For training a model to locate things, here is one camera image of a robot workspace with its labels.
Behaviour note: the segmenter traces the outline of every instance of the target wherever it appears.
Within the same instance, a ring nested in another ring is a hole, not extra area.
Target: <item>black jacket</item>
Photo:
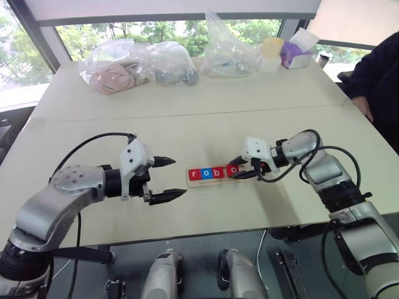
[[[367,98],[373,125],[398,152],[399,144],[399,32],[363,57],[344,88],[348,97]]]

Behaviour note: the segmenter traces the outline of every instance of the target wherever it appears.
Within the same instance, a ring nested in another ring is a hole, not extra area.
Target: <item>purple tissue box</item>
[[[287,70],[305,67],[309,63],[310,58],[312,58],[312,54],[309,50],[303,52],[296,44],[284,42],[280,52],[281,64]]]

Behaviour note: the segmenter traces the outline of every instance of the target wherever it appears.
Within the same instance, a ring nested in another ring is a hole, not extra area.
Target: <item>plastic bag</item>
[[[186,48],[178,42],[153,45],[143,68],[146,77],[165,85],[194,85],[200,78]]]
[[[199,80],[187,50],[177,42],[146,45],[131,39],[108,40],[79,61],[78,67],[80,76],[106,95],[148,79],[165,85],[194,85]]]
[[[255,48],[240,41],[213,11],[206,14],[209,44],[202,71],[210,77],[245,77],[256,70]]]
[[[143,64],[148,46],[132,39],[108,40],[99,44],[84,61],[78,61],[80,76],[99,92],[110,95],[147,81]]]

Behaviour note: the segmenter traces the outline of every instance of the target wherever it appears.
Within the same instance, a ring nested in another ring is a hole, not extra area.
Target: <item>person's hand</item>
[[[352,101],[353,104],[355,104],[356,107],[359,108],[360,112],[362,112],[368,118],[368,120],[370,120],[371,122],[374,121],[374,117],[370,110],[370,106],[368,105],[367,99],[365,97],[363,96],[354,97]]]

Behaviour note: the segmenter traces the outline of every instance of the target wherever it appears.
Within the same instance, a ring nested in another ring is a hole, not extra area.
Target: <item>white table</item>
[[[246,78],[202,76],[193,87],[146,83],[111,96],[94,92],[77,66],[61,68],[32,117],[42,121],[103,120],[199,115],[340,105],[347,97],[314,61],[304,69]]]
[[[325,145],[341,146],[355,155],[362,169],[361,189],[373,192],[371,201],[381,213],[398,210],[398,156],[349,101],[329,107],[114,120],[50,123],[34,118],[18,136],[0,168],[0,247],[5,244],[23,203],[47,184],[48,177],[71,148],[95,134],[138,132],[154,154],[175,158],[176,164],[150,170],[149,186],[160,192],[186,188],[185,171],[190,166],[226,164],[239,154],[247,135],[274,142],[307,128],[316,129]],[[125,145],[125,138],[104,138],[88,144],[69,163],[116,166]],[[354,175],[350,160],[339,152],[334,154]],[[148,206],[137,197],[125,202],[106,199],[83,210],[81,244],[310,224],[326,221],[327,215],[321,200],[295,170],[274,184],[252,180],[191,188],[178,199],[157,206]],[[73,227],[62,246],[74,246],[75,238]]]

